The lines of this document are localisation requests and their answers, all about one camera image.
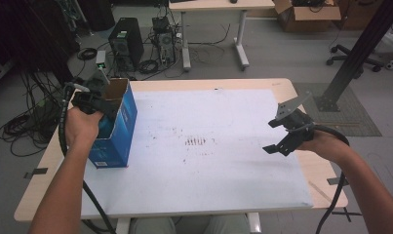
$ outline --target desk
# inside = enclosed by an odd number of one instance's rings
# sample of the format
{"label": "desk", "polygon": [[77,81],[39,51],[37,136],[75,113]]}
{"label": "desk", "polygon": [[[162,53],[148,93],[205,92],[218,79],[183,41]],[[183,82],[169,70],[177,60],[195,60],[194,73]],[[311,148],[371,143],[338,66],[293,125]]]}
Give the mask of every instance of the desk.
{"label": "desk", "polygon": [[[146,81],[132,82],[132,90],[137,91],[194,91],[212,90],[221,88],[225,90],[271,90],[279,101],[296,97],[292,83],[288,79],[234,79],[234,80],[176,80],[176,81]],[[308,183],[313,208],[327,208],[334,196],[336,186],[327,183],[327,178],[335,177],[331,164],[310,152],[297,152],[298,161]],[[44,196],[53,176],[55,175],[62,156],[59,149],[58,134],[55,133],[47,147],[38,168],[48,168],[45,175],[34,175],[26,189],[22,200],[16,210],[15,219],[18,221],[31,221],[35,215],[42,197]],[[345,207],[347,199],[342,193],[337,203],[338,207]],[[177,212],[177,215],[189,215],[186,211]],[[123,217],[125,214],[112,214],[112,217]],[[94,218],[97,215],[83,215],[83,218]]]}
{"label": "desk", "polygon": [[242,36],[244,34],[247,11],[249,9],[270,9],[273,7],[274,3],[272,0],[239,0],[236,4],[230,3],[229,0],[196,0],[170,3],[169,8],[173,12],[181,12],[183,69],[189,71],[191,68],[186,27],[188,23],[191,24],[188,20],[192,16],[195,18],[194,23],[239,22],[238,37],[234,40],[242,64],[242,70],[245,70],[249,66],[249,62],[242,46]]}

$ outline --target human arm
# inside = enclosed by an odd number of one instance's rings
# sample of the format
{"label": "human arm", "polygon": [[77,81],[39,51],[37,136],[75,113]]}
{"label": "human arm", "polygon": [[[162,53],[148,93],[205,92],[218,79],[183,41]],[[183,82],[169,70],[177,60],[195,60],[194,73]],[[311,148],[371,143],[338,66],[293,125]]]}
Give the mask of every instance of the human arm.
{"label": "human arm", "polygon": [[393,233],[393,197],[357,152],[320,131],[299,149],[313,151],[342,169],[370,233]]}
{"label": "human arm", "polygon": [[102,114],[68,110],[65,136],[69,146],[32,220],[29,233],[78,233],[87,159],[98,135]]}

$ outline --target hand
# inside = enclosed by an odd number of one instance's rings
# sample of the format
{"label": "hand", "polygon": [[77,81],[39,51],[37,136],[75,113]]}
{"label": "hand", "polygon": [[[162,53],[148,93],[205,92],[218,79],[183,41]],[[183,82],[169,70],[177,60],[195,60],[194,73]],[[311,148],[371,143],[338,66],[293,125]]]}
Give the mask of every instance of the hand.
{"label": "hand", "polygon": [[98,121],[101,117],[102,113],[98,111],[88,115],[78,107],[68,110],[65,122],[65,137],[68,146],[73,145],[76,141],[91,146],[97,138]]}
{"label": "hand", "polygon": [[337,164],[343,160],[350,150],[352,151],[347,144],[335,136],[322,131],[315,131],[314,138],[310,141],[305,141],[298,150],[312,151],[322,158]]}

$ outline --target white paper sheet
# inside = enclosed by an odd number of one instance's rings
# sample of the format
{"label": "white paper sheet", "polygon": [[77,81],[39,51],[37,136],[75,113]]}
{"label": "white paper sheet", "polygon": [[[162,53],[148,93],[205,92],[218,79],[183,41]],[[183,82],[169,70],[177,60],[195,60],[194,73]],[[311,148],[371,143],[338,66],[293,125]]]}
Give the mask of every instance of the white paper sheet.
{"label": "white paper sheet", "polygon": [[[254,212],[312,207],[294,154],[267,154],[286,132],[267,123],[270,90],[134,92],[129,167],[85,179],[109,215]],[[98,212],[83,194],[83,215]]]}

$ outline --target cardboard box on floor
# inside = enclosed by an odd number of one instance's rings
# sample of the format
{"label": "cardboard box on floor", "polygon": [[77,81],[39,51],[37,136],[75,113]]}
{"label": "cardboard box on floor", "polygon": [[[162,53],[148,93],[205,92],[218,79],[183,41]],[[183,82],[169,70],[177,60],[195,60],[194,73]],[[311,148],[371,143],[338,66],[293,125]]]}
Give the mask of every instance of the cardboard box on floor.
{"label": "cardboard box on floor", "polygon": [[321,32],[326,31],[332,20],[341,20],[339,7],[333,0],[327,0],[323,7],[294,7],[291,0],[274,0],[284,31]]}
{"label": "cardboard box on floor", "polygon": [[103,97],[119,109],[111,135],[96,139],[89,159],[96,168],[127,167],[138,115],[129,79],[111,79]]}
{"label": "cardboard box on floor", "polygon": [[334,24],[343,30],[363,30],[372,20],[382,0],[336,0],[341,20]]}

